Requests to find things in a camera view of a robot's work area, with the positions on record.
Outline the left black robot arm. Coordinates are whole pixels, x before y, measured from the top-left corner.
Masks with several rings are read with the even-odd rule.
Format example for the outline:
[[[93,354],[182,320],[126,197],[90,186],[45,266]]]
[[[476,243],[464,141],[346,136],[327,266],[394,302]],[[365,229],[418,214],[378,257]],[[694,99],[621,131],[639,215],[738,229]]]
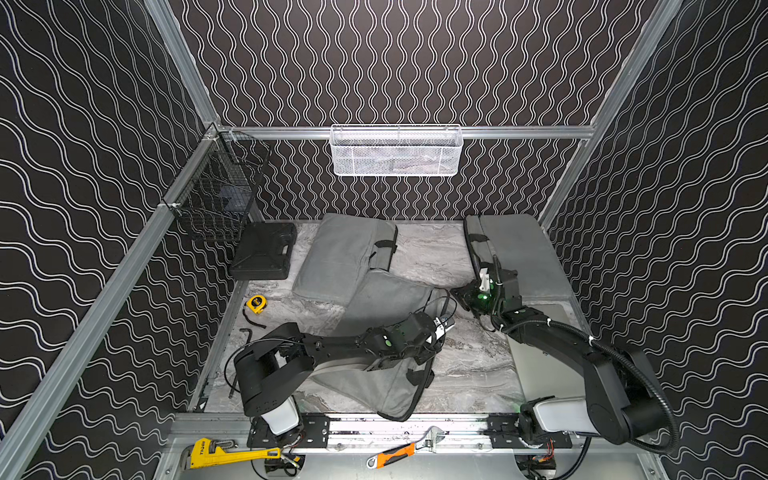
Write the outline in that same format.
[[[425,369],[417,373],[417,390],[409,409],[399,416],[377,411],[387,420],[403,422],[431,384],[433,359],[454,325],[453,317],[431,316],[422,309],[400,322],[369,327],[353,336],[321,337],[301,332],[295,322],[282,324],[246,345],[234,358],[244,413],[261,418],[282,440],[303,427],[293,394],[306,379],[337,370],[385,370],[412,359]]]

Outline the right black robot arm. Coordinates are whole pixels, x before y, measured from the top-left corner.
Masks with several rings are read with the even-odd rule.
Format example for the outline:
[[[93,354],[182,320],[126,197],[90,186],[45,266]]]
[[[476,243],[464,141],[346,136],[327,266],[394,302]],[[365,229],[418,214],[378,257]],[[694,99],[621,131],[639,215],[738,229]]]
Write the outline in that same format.
[[[493,331],[541,350],[581,376],[580,396],[542,396],[521,405],[517,430],[525,441],[573,432],[655,454],[678,449],[679,422],[642,350],[606,344],[524,304],[514,270],[482,269],[451,294],[475,318],[488,317]]]

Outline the silver laptop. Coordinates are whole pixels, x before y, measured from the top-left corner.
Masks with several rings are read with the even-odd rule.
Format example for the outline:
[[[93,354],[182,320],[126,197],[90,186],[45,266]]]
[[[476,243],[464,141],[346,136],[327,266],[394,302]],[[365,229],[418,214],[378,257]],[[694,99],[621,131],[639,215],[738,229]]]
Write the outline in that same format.
[[[529,345],[508,339],[523,398],[531,401],[543,397],[583,397],[581,375],[563,362]]]

